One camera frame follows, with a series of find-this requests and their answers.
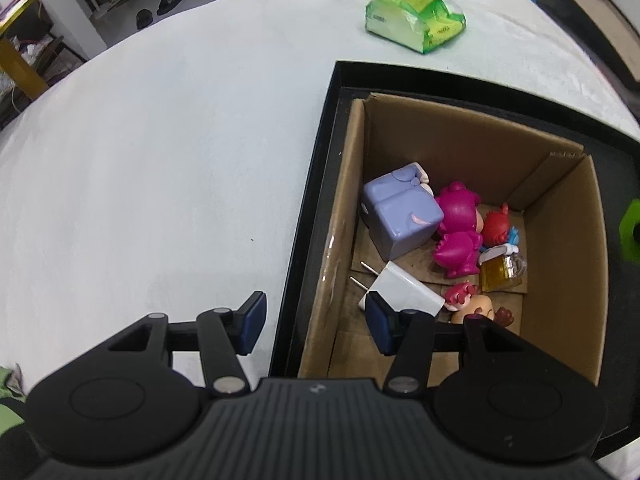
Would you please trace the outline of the white charger plug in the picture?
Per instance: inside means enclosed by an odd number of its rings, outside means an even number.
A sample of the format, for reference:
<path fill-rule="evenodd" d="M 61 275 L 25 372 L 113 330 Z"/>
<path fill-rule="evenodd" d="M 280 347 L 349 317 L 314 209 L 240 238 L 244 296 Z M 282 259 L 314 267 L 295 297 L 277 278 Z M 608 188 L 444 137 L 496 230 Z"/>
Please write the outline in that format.
<path fill-rule="evenodd" d="M 375 275 L 375 280 L 370 286 L 360 283 L 353 276 L 349 278 L 363 290 L 363 296 L 358 302 L 361 310 L 366 308 L 366 299 L 370 292 L 378 292 L 395 311 L 418 310 L 436 316 L 445 305 L 444 297 L 433 292 L 393 261 L 386 263 L 380 272 L 363 261 L 360 264 Z"/>

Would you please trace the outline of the brown-haired girl figurine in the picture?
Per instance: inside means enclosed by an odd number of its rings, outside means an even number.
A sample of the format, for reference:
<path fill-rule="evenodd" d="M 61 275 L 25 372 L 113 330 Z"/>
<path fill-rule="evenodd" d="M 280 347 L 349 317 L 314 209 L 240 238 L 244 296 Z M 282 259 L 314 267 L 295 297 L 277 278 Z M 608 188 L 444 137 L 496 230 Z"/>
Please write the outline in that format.
<path fill-rule="evenodd" d="M 482 294 L 477 285 L 470 282 L 452 285 L 445 290 L 444 298 L 451 323 L 462 324 L 464 318 L 471 314 L 484 315 L 502 327 L 508 327 L 514 322 L 514 316 L 509 309 L 495 309 L 491 299 Z"/>

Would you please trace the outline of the magenta dinosaur figure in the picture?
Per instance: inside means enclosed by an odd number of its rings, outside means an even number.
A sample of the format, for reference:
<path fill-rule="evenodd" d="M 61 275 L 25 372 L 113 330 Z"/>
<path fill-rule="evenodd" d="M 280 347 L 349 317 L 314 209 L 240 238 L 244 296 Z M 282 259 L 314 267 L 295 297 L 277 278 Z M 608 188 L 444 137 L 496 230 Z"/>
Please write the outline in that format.
<path fill-rule="evenodd" d="M 444 218 L 439 223 L 439 242 L 433 260 L 446 272 L 446 278 L 479 274 L 478 258 L 483 244 L 484 220 L 477 207 L 480 196 L 462 182 L 454 181 L 435 197 Z"/>

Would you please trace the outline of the lilac cube toy figure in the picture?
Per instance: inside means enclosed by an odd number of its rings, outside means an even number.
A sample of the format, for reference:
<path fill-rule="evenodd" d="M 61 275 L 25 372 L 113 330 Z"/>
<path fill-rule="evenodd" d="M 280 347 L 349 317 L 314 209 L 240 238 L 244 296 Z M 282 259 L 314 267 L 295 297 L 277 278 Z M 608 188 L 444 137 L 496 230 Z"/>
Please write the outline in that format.
<path fill-rule="evenodd" d="M 362 220 L 384 261 L 423 246 L 444 220 L 428 175 L 417 162 L 363 185 L 360 207 Z"/>

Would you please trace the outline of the red-haired figure with jar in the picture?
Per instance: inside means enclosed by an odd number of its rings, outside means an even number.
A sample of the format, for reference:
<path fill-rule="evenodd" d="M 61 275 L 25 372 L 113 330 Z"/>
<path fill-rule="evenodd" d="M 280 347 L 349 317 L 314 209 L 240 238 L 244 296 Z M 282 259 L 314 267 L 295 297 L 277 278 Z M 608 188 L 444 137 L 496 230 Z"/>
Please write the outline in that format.
<path fill-rule="evenodd" d="M 520 249 L 520 232 L 509 219 L 509 206 L 488 211 L 480 245 L 480 288 L 504 292 L 522 284 L 527 263 Z"/>

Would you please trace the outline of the green square tin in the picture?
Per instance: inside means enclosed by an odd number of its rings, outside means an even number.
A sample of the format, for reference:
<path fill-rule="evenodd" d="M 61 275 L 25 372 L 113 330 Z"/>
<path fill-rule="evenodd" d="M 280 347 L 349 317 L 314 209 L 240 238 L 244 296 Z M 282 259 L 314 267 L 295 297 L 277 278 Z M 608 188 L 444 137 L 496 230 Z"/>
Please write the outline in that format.
<path fill-rule="evenodd" d="M 640 200 L 634 198 L 618 226 L 620 248 L 626 261 L 640 262 Z"/>

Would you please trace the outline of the white table cloth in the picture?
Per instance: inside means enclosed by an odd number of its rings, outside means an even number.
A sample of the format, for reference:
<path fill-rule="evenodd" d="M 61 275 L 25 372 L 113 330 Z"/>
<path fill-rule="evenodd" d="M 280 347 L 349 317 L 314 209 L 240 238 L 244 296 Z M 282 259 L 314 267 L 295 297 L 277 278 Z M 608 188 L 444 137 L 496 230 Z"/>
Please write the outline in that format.
<path fill-rule="evenodd" d="M 370 1 L 182 12 L 3 131 L 1 353 L 28 388 L 4 476 L 605 477 L 599 387 L 477 315 L 397 311 L 382 379 L 269 373 L 337 63 L 498 84 L 639 144 L 606 79 L 530 0 L 452 0 L 466 29 L 427 54 L 367 32 Z M 235 311 L 255 290 L 266 322 L 239 356 Z"/>

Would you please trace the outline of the brown cardboard box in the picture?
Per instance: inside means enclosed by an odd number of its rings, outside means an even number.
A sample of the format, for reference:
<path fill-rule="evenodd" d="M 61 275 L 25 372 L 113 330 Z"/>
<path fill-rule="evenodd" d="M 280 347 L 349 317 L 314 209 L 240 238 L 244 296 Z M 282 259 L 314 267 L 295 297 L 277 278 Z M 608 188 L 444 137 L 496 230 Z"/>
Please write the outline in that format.
<path fill-rule="evenodd" d="M 401 219 L 431 235 L 397 265 L 433 292 L 480 282 L 480 251 L 518 230 L 526 268 L 517 283 L 481 290 L 512 332 L 592 382 L 601 375 L 608 317 L 608 256 L 596 168 L 581 145 L 532 127 L 445 104 L 375 94 L 352 103 L 320 268 L 311 279 L 301 378 L 382 379 L 349 275 L 382 268 L 362 199 L 378 178 L 427 194 Z"/>

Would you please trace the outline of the black shallow tray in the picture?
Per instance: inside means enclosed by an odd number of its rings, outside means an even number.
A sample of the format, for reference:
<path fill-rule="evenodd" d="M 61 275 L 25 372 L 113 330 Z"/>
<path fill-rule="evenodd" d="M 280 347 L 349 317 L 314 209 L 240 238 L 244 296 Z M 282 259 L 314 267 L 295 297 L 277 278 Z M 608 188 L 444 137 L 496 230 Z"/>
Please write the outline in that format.
<path fill-rule="evenodd" d="M 417 162 L 435 193 L 507 206 L 527 270 L 495 294 L 514 330 L 605 397 L 597 454 L 639 434 L 639 266 L 628 245 L 639 144 L 560 104 L 486 81 L 339 62 L 324 101 L 269 373 L 374 377 L 390 367 L 349 274 L 379 262 L 362 220 L 367 182 Z"/>

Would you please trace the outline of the green tissue pack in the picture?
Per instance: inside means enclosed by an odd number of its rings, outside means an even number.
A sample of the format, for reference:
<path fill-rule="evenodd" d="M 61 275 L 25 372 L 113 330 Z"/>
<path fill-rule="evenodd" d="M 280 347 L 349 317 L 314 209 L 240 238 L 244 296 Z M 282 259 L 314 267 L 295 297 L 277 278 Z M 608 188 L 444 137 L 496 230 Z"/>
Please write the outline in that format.
<path fill-rule="evenodd" d="M 427 54 L 460 36 L 466 17 L 452 0 L 371 0 L 366 31 Z"/>

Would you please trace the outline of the black slipper pair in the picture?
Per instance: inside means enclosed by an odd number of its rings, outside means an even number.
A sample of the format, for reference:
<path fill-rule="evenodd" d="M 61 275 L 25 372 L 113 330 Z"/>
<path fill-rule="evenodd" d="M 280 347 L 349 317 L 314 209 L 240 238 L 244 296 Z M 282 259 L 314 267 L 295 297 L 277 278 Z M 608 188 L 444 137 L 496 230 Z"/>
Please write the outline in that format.
<path fill-rule="evenodd" d="M 163 16 L 168 14 L 175 10 L 175 8 L 182 2 L 183 0 L 160 0 L 155 13 L 152 13 L 149 9 L 140 10 L 136 15 L 137 30 L 149 27 L 154 21 L 154 16 Z"/>

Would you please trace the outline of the black picture frame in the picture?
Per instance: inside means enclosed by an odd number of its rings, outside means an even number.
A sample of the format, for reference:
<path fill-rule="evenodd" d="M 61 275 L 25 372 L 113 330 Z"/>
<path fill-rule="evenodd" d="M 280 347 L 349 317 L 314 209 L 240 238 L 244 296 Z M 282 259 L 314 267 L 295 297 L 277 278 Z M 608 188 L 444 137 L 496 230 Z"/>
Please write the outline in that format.
<path fill-rule="evenodd" d="M 639 33 L 612 0 L 538 0 L 622 85 L 639 91 Z"/>

